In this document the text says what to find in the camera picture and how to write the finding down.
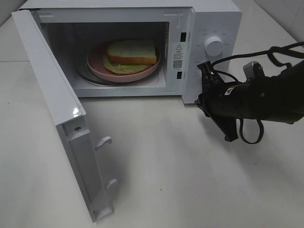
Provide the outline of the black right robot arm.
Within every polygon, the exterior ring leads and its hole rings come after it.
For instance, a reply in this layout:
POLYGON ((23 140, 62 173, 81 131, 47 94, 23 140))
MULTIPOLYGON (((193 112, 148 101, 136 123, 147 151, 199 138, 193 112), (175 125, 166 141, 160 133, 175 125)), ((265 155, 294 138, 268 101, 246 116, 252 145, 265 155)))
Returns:
POLYGON ((293 124, 304 116, 304 63, 300 62, 277 76, 265 76, 253 61, 243 67, 247 80, 224 82, 211 63, 198 65, 202 73, 202 93, 195 104, 212 119, 232 142, 243 135, 244 119, 256 120, 259 143, 264 134, 262 121, 293 124))

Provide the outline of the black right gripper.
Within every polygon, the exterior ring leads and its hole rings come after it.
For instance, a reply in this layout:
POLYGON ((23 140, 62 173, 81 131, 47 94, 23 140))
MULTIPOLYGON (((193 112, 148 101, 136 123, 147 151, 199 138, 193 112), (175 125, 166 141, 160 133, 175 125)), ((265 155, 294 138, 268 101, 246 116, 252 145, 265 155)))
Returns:
POLYGON ((202 75, 202 93, 199 94, 195 104, 223 132, 225 141, 232 142, 238 139, 236 118, 231 117, 223 109, 225 92, 228 88, 237 86, 238 83, 236 81, 225 83, 214 72, 210 61, 198 64, 197 68, 202 75))

